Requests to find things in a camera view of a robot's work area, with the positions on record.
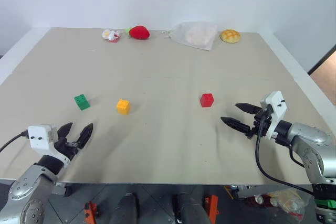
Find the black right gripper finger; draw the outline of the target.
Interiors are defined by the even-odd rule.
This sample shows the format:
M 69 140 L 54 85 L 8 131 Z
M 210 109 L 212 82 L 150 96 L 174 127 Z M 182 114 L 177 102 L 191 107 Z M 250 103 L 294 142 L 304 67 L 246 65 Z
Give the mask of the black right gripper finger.
M 237 130 L 243 134 L 248 134 L 250 132 L 250 127 L 246 124 L 241 123 L 239 120 L 230 118 L 230 117 L 224 117 L 222 116 L 220 118 L 224 124 L 231 127 L 234 130 Z
M 252 114 L 252 115 L 256 115 L 260 111 L 262 111 L 261 107 L 255 106 L 249 103 L 236 103 L 235 106 L 241 109 L 242 111 Z

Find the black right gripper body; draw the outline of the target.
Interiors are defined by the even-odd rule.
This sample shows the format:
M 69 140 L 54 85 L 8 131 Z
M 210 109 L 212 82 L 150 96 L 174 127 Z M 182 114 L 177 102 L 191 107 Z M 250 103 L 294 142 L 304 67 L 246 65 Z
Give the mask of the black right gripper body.
M 253 127 L 246 133 L 248 139 L 252 139 L 254 135 L 265 136 L 271 124 L 271 115 L 268 110 L 259 109 L 254 115 Z

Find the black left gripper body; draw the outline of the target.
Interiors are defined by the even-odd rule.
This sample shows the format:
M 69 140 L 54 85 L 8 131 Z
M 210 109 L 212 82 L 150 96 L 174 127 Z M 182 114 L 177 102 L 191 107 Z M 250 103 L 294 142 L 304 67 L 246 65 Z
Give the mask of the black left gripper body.
M 54 148 L 65 155 L 70 161 L 78 154 L 78 143 L 68 142 L 65 137 L 59 138 L 59 140 L 54 143 Z

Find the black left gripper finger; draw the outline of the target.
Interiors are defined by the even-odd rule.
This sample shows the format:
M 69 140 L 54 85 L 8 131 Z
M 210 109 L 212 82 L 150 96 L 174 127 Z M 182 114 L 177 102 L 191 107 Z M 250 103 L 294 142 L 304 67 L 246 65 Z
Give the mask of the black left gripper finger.
M 72 125 L 73 125 L 72 122 L 62 125 L 57 131 L 58 137 L 66 138 L 71 130 Z
M 84 148 L 84 146 L 87 144 L 92 135 L 92 131 L 93 131 L 93 123 L 90 123 L 83 128 L 77 139 L 77 148 L 79 149 Z

